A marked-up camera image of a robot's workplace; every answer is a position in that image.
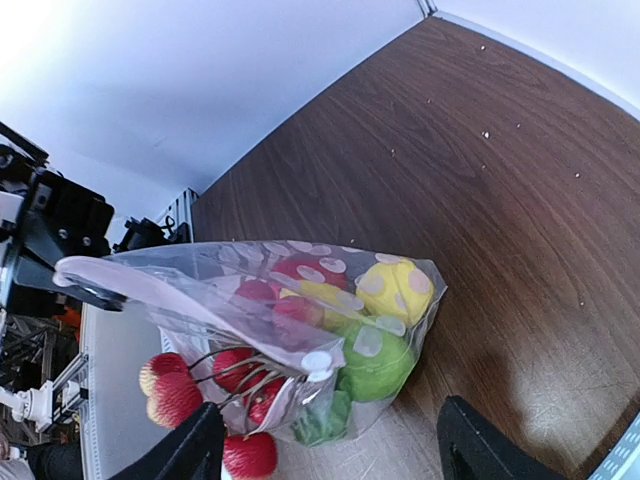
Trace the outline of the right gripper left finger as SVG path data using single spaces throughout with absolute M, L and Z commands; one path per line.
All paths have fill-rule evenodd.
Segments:
M 223 418 L 214 403 L 205 402 L 112 479 L 220 479 L 222 463 Z

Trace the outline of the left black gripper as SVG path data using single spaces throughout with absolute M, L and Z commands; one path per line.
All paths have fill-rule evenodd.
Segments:
M 38 173 L 19 210 L 13 239 L 17 254 L 10 268 L 13 283 L 56 290 L 56 263 L 70 256 L 103 257 L 111 253 L 106 238 L 114 208 L 105 198 L 51 171 Z M 120 312 L 128 297 L 86 284 L 64 287 L 65 305 L 94 306 Z

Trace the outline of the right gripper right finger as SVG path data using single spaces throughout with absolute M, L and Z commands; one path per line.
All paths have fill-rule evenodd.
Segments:
M 560 479 L 529 456 L 460 396 L 449 396 L 437 419 L 445 479 Z

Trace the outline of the green toy apple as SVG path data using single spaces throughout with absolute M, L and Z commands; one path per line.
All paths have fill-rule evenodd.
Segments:
M 363 323 L 343 325 L 337 334 L 344 339 L 346 361 L 338 372 L 338 388 L 360 403 L 395 396 L 416 364 L 405 340 Z

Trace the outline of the red toy bell pepper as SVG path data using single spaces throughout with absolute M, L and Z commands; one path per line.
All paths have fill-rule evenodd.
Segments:
M 348 286 L 345 265 L 341 261 L 334 263 L 328 257 L 294 255 L 278 261 L 269 274 L 269 281 L 257 278 L 242 280 L 234 298 L 242 302 L 252 301 L 257 307 L 272 310 L 277 316 L 314 327 L 322 327 L 324 309 L 302 296 L 279 299 L 280 290 L 299 291 L 299 280 L 328 283 L 346 291 Z

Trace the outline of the clear polka dot zip bag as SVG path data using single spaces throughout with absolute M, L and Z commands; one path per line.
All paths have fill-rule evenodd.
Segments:
M 288 399 L 276 403 L 277 417 L 267 425 L 269 433 L 296 442 L 291 425 L 304 409 L 328 410 L 334 392 L 340 390 L 338 372 L 346 364 L 344 339 L 337 331 L 277 316 L 252 301 L 242 302 L 234 298 L 234 292 L 245 279 L 269 281 L 269 272 L 278 261 L 305 255 L 328 257 L 334 263 L 341 261 L 346 267 L 347 291 L 356 295 L 356 282 L 377 262 L 376 254 L 388 253 L 293 240 L 191 243 L 105 258 L 67 257 L 56 264 L 54 280 L 60 286 L 86 284 L 127 296 L 123 311 L 137 310 L 138 318 L 154 323 L 170 335 L 174 351 L 189 362 L 227 347 L 251 347 L 292 371 L 296 380 L 287 388 Z M 432 261 L 406 259 L 414 262 L 435 287 L 433 300 L 422 319 L 407 326 L 397 317 L 373 315 L 365 307 L 363 318 L 344 325 L 363 323 L 402 337 L 417 364 L 446 283 Z M 351 399 L 348 433 L 338 441 L 363 434 L 398 393 L 368 403 Z

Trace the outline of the yellow toy pear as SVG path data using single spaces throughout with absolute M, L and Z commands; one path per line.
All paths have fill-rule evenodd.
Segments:
M 416 325 L 433 300 L 433 282 L 409 259 L 389 254 L 375 258 L 377 262 L 356 282 L 356 296 L 373 315 Z

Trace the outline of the yellow toy bell pepper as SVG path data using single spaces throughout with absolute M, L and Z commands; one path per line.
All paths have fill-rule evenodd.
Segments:
M 280 290 L 279 299 L 289 296 L 302 296 L 324 309 L 321 326 L 324 330 L 335 332 L 351 320 L 365 316 L 365 304 L 362 299 L 349 291 L 328 283 L 315 283 L 299 280 L 299 291 L 287 288 Z

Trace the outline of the orange toy carrot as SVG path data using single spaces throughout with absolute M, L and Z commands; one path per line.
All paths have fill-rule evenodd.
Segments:
M 351 411 L 349 394 L 336 390 L 328 410 L 306 407 L 291 425 L 295 441 L 306 447 L 315 447 L 344 439 L 348 433 Z

